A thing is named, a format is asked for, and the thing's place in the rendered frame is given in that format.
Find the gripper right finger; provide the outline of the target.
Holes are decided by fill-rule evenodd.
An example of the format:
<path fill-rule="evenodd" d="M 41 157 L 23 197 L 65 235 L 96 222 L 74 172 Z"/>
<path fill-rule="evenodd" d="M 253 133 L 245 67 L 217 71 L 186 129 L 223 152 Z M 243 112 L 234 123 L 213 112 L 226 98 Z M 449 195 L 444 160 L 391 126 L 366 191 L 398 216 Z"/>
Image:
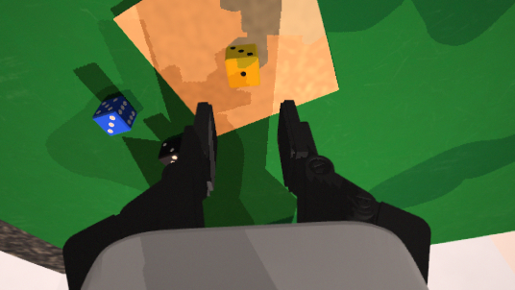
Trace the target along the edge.
<path fill-rule="evenodd" d="M 284 186 L 297 196 L 297 223 L 356 221 L 391 230 L 405 243 L 428 286 L 431 231 L 424 219 L 377 202 L 335 173 L 333 163 L 318 156 L 309 124 L 300 122 L 294 100 L 280 104 L 277 140 Z"/>

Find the blue die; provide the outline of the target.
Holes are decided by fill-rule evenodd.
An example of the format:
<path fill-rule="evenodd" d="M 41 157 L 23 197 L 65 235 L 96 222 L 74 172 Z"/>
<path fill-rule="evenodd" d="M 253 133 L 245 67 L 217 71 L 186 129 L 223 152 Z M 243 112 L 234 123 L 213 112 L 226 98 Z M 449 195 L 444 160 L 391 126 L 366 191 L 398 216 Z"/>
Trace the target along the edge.
<path fill-rule="evenodd" d="M 109 135 L 129 131 L 137 113 L 123 96 L 101 103 L 92 119 Z"/>

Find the black die with white pips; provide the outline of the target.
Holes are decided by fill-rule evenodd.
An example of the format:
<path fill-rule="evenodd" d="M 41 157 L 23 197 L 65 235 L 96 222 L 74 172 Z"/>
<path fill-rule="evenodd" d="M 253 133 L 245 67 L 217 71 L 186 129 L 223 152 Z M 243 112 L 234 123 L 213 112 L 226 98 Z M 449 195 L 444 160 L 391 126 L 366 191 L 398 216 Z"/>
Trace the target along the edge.
<path fill-rule="evenodd" d="M 159 151 L 158 159 L 166 166 L 178 160 L 182 139 L 180 137 L 163 142 Z"/>

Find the yellow die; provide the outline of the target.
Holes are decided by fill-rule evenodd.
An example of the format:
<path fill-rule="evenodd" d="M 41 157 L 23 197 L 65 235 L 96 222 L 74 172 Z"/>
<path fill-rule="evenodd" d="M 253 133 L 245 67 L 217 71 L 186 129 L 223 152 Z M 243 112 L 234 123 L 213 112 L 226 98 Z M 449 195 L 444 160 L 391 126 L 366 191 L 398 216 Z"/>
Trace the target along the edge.
<path fill-rule="evenodd" d="M 255 44 L 228 46 L 225 64 L 231 88 L 260 85 L 258 48 Z"/>

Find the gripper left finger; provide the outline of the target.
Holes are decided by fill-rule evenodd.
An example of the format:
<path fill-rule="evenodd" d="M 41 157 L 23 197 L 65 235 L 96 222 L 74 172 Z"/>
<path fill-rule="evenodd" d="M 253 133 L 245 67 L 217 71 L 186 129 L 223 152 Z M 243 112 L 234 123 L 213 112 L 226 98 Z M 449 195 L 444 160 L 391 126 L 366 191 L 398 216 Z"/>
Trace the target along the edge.
<path fill-rule="evenodd" d="M 81 290 L 95 259 L 111 243 L 153 230 L 204 228 L 203 200 L 214 190 L 216 156 L 212 105 L 198 102 L 193 126 L 184 127 L 178 160 L 164 167 L 161 180 L 127 203 L 119 214 L 65 242 L 62 255 L 68 290 Z"/>

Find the orange mat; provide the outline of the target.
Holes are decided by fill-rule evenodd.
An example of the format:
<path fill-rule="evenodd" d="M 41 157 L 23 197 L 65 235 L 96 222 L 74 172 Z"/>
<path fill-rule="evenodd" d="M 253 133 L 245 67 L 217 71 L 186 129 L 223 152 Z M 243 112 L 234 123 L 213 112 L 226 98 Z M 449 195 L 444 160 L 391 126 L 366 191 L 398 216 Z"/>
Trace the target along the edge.
<path fill-rule="evenodd" d="M 212 105 L 217 135 L 338 90 L 317 0 L 141 0 L 114 21 L 194 114 Z M 260 85 L 231 88 L 226 48 L 244 44 Z"/>

